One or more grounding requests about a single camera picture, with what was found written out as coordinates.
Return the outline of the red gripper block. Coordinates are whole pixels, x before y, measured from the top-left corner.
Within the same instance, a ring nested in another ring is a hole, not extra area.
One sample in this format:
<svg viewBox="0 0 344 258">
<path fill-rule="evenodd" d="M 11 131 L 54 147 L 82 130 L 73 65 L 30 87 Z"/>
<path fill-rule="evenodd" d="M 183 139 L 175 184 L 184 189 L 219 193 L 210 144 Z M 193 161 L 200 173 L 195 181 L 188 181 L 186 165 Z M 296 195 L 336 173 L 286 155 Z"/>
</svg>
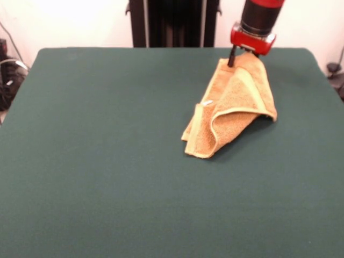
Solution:
<svg viewBox="0 0 344 258">
<path fill-rule="evenodd" d="M 237 21 L 232 27 L 230 40 L 233 47 L 231 49 L 227 65 L 229 67 L 233 67 L 238 47 L 246 51 L 251 51 L 257 58 L 259 58 L 260 55 L 267 55 L 270 52 L 276 40 L 276 34 L 269 33 L 264 36 L 249 34 Z"/>
</svg>

